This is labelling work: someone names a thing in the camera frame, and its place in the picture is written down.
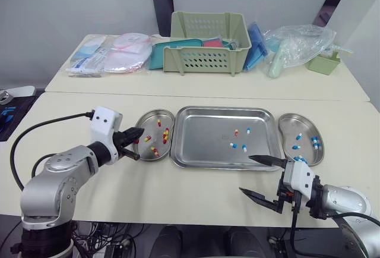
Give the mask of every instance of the black cable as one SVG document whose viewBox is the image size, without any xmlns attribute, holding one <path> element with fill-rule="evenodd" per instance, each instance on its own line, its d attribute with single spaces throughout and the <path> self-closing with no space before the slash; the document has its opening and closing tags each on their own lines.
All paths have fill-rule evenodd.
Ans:
<svg viewBox="0 0 380 258">
<path fill-rule="evenodd" d="M 141 230 L 140 230 L 135 236 L 133 236 L 132 238 L 135 239 L 135 238 L 138 237 L 141 233 L 143 233 L 144 227 L 145 227 L 145 224 L 142 224 L 142 228 L 141 228 Z"/>
<path fill-rule="evenodd" d="M 339 213 L 337 215 L 328 215 L 327 217 L 328 218 L 344 218 L 346 216 L 357 216 L 358 218 L 365 218 L 365 219 L 368 219 L 369 221 L 372 221 L 377 226 L 380 226 L 380 221 L 378 221 L 377 219 L 369 215 L 365 215 L 364 213 L 360 213 L 360 212 L 344 212 L 344 213 Z"/>
<path fill-rule="evenodd" d="M 75 239 L 73 239 L 73 242 L 74 242 L 74 246 L 78 250 L 79 255 L 81 256 L 81 258 L 91 258 L 92 257 L 92 255 L 82 245 L 80 245 L 78 243 L 78 241 L 76 241 Z"/>
<path fill-rule="evenodd" d="M 21 221 L 17 222 L 17 224 L 12 228 L 12 230 L 11 230 L 11 231 L 7 234 L 7 236 L 4 238 L 4 240 L 2 241 L 1 246 L 0 246 L 0 251 L 1 251 L 1 249 L 3 248 L 3 246 L 4 246 L 5 242 L 6 242 L 6 240 L 8 239 L 8 237 L 11 235 L 11 233 L 13 232 L 13 230 L 15 230 L 16 227 L 18 227 L 18 226 L 20 225 L 20 223 L 21 223 Z"/>
<path fill-rule="evenodd" d="M 331 255 L 324 255 L 324 254 L 315 254 L 315 253 L 305 253 L 305 252 L 301 252 L 299 250 L 296 249 L 295 247 L 295 235 L 296 235 L 296 225 L 297 225 L 297 217 L 298 217 L 298 212 L 300 210 L 300 207 L 301 207 L 301 197 L 302 195 L 298 192 L 298 191 L 295 191 L 294 193 L 294 202 L 295 202 L 295 205 L 294 205 L 294 208 L 293 208 L 293 219 L 292 219 L 292 227 L 290 229 L 290 245 L 292 247 L 292 250 L 294 253 L 298 254 L 298 255 L 303 255 L 303 256 L 309 256 L 309 257 L 316 257 L 316 258 L 339 258 L 339 257 L 336 257 L 336 256 L 331 256 Z"/>
<path fill-rule="evenodd" d="M 58 122 L 58 121 L 63 121 L 63 120 L 68 120 L 68 119 L 72 119 L 72 118 L 76 118 L 76 117 L 89 117 L 89 118 L 92 118 L 93 115 L 94 115 L 94 112 L 86 112 L 86 113 L 83 113 L 83 114 L 75 114 L 75 115 L 70 115 L 68 117 L 60 117 L 60 118 L 44 121 L 44 122 L 38 123 L 38 124 L 36 124 L 36 125 L 34 125 L 32 127 L 29 127 L 28 129 L 26 129 L 24 132 L 22 132 L 16 138 L 16 140 L 13 143 L 12 148 L 11 148 L 11 154 L 9 156 L 9 162 L 10 162 L 10 165 L 11 165 L 11 170 L 12 170 L 13 178 L 16 181 L 16 183 L 17 183 L 17 185 L 18 185 L 18 187 L 20 188 L 21 191 L 24 189 L 24 185 L 21 182 L 20 177 L 17 174 L 17 170 L 16 170 L 16 166 L 15 166 L 15 162 L 14 162 L 14 154 L 15 154 L 18 142 L 20 142 L 20 140 L 27 133 L 31 132 L 32 130 L 34 130 L 34 129 L 38 128 L 38 127 L 44 126 L 46 124 L 50 124 L 50 123 L 54 123 L 54 122 Z"/>
<path fill-rule="evenodd" d="M 136 258 L 136 256 L 137 256 L 136 242 L 135 242 L 135 240 L 133 239 L 133 237 L 131 235 L 127 234 L 126 238 L 128 238 L 128 237 L 129 237 L 129 240 L 131 240 L 131 242 L 132 242 L 131 253 L 132 253 L 133 248 L 134 248 L 135 249 L 135 251 L 134 251 L 134 258 Z"/>
<path fill-rule="evenodd" d="M 56 153 L 52 153 L 52 154 L 47 154 L 43 157 L 41 157 L 40 159 L 38 159 L 38 161 L 34 164 L 33 168 L 31 169 L 31 177 L 34 178 L 36 176 L 36 170 L 37 170 L 37 167 L 38 165 L 43 161 L 45 160 L 46 158 L 49 158 L 51 156 L 54 156 Z"/>
</svg>

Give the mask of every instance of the black floor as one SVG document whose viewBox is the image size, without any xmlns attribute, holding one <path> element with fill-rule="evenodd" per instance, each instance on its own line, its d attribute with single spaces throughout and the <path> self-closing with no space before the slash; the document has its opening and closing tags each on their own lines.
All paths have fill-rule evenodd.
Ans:
<svg viewBox="0 0 380 258">
<path fill-rule="evenodd" d="M 0 241 L 20 221 L 18 216 L 0 215 Z M 81 222 L 81 232 L 89 229 L 89 222 Z M 141 224 L 133 224 L 130 230 L 131 235 L 135 235 L 141 230 Z M 183 233 L 183 250 L 181 258 L 195 258 L 207 256 L 224 255 L 223 234 L 230 228 L 229 226 L 205 226 L 205 225 L 176 225 Z M 155 239 L 165 225 L 152 224 L 144 226 L 144 232 L 136 239 L 137 257 L 148 257 Z M 264 249 L 267 258 L 281 258 L 282 254 L 276 253 L 271 249 L 267 242 L 269 236 L 280 237 L 284 233 L 284 228 L 265 228 L 250 227 L 248 228 L 259 240 Z M 16 257 L 9 252 L 10 247 L 20 242 L 21 226 L 18 226 L 10 235 L 3 249 L 0 251 L 0 257 Z M 284 235 L 289 239 L 289 232 Z M 320 254 L 330 254 L 342 258 L 355 258 L 345 248 L 340 229 L 303 229 L 296 233 L 296 247 L 301 251 L 314 252 Z M 104 256 L 105 248 L 94 255 L 94 258 Z"/>
</svg>

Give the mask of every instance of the white table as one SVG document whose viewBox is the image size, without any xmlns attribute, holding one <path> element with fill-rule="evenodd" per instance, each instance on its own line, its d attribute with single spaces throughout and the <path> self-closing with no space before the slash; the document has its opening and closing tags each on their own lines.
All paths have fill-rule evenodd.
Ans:
<svg viewBox="0 0 380 258">
<path fill-rule="evenodd" d="M 106 74 L 102 78 L 72 78 L 65 71 L 70 58 L 71 56 L 49 83 L 47 92 L 369 101 L 367 94 L 343 63 L 330 75 L 319 74 L 300 66 L 285 69 L 277 79 L 268 78 L 260 67 L 235 77 L 219 73 L 186 73 L 181 76 L 179 73 L 154 70 L 132 74 Z"/>
<path fill-rule="evenodd" d="M 11 143 L 29 126 L 48 119 L 85 112 L 103 105 L 123 113 L 121 129 L 135 125 L 155 108 L 176 114 L 188 105 L 250 106 L 270 111 L 276 119 L 296 112 L 315 123 L 325 144 L 325 158 L 313 170 L 323 184 L 350 185 L 364 192 L 380 217 L 379 113 L 367 102 L 323 100 L 268 100 L 195 97 L 44 93 L 6 143 L 0 144 L 0 212 L 20 214 L 20 190 L 9 168 Z M 38 128 L 16 151 L 16 166 L 26 183 L 41 156 L 87 145 L 90 122 L 77 118 Z M 281 172 L 188 169 L 169 157 L 160 162 L 123 158 L 99 173 L 80 190 L 75 219 L 89 221 L 163 224 L 290 226 L 290 205 L 282 215 L 250 201 L 238 187 L 276 199 Z M 331 227 L 331 220 L 316 220 L 305 209 L 298 226 Z"/>
</svg>

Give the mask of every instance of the stainless steel tray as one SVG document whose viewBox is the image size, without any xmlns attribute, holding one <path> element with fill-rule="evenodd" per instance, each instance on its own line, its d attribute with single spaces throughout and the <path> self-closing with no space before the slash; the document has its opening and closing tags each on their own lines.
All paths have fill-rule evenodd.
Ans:
<svg viewBox="0 0 380 258">
<path fill-rule="evenodd" d="M 248 156 L 281 157 L 276 130 L 273 116 L 264 109 L 187 106 L 177 113 L 170 157 L 181 167 L 274 171 L 278 167 Z"/>
<path fill-rule="evenodd" d="M 158 126 L 157 120 L 161 121 L 161 127 Z M 138 144 L 132 144 L 135 153 L 140 154 L 140 159 L 144 161 L 157 161 L 165 157 L 170 150 L 171 136 L 173 134 L 174 115 L 165 109 L 155 109 L 144 114 L 136 123 L 136 127 L 144 128 L 144 133 L 140 137 Z M 163 143 L 162 135 L 165 128 L 169 129 L 169 139 L 166 144 Z M 157 157 L 151 150 L 157 148 L 159 156 Z"/>
<path fill-rule="evenodd" d="M 306 117 L 299 114 L 284 114 L 278 119 L 278 129 L 283 138 L 284 153 L 288 158 L 294 160 L 294 157 L 301 155 L 309 166 L 315 166 L 323 160 L 325 146 L 322 136 Z M 300 133 L 302 133 L 302 137 L 296 140 Z M 311 140 L 314 136 L 317 136 L 320 144 L 316 150 Z M 294 145 L 300 146 L 300 149 L 292 149 Z"/>
</svg>

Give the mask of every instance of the pink package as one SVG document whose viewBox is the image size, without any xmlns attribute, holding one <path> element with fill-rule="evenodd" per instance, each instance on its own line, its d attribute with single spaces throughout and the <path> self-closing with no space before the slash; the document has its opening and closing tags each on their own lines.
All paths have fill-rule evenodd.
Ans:
<svg viewBox="0 0 380 258">
<path fill-rule="evenodd" d="M 223 47 L 223 42 L 220 38 L 213 38 L 203 41 L 203 47 Z"/>
</svg>

